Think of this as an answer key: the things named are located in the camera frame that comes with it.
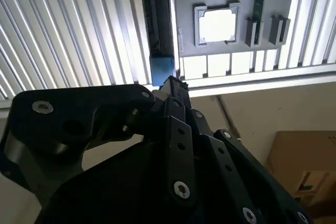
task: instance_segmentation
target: black plastic part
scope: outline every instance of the black plastic part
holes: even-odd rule
[[[36,101],[47,101],[54,110],[37,113],[32,109]],[[137,84],[26,91],[13,100],[8,131],[28,148],[51,156],[74,148],[83,152],[98,133],[95,124],[108,124],[102,139],[126,137],[122,124],[130,110],[147,111],[154,102],[153,94]]]
[[[191,128],[185,123],[185,109],[181,102],[170,97],[165,102],[165,172],[166,188],[173,208],[195,206],[197,195],[194,174],[194,155]],[[190,196],[183,199],[174,192],[174,183],[183,182]]]
[[[28,150],[15,157],[30,185],[37,186],[35,173],[39,182],[62,182],[51,183],[43,194],[33,190],[48,202],[37,223],[251,223],[244,208],[257,223],[305,224],[299,213],[313,223],[240,141],[227,138],[223,129],[212,133],[204,115],[191,109],[185,83],[170,77],[163,89],[170,95],[165,101],[139,85],[34,91],[15,98],[0,146],[13,139],[25,144]],[[35,115],[36,100],[50,102],[54,111]],[[108,127],[94,130],[98,119]],[[65,131],[75,133],[73,140]],[[133,133],[147,141],[88,171],[78,169],[91,138],[119,141]],[[61,152],[66,162],[54,159],[64,157],[55,143],[67,146]],[[177,195],[176,181],[188,186],[189,197]]]
[[[220,129],[214,137],[223,141],[236,165],[254,206],[260,210],[266,223],[304,224],[298,213],[305,213],[294,198],[266,171],[262,164],[234,136],[227,138]]]
[[[188,93],[188,84],[180,81],[179,79],[169,76],[164,85],[160,88],[161,91],[169,94],[170,96],[180,100],[186,109],[191,108],[190,97]]]

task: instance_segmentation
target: wall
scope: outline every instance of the wall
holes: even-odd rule
[[[223,98],[243,144],[262,163],[277,131],[336,130],[336,83],[226,94]],[[193,98],[192,104],[205,115],[213,131],[226,127],[213,98]],[[0,120],[0,132],[1,127],[4,127],[3,120]],[[91,149],[85,153],[83,167],[88,169],[140,140],[136,136],[127,142]],[[33,222],[39,205],[30,193],[1,175],[0,191],[2,223]]]

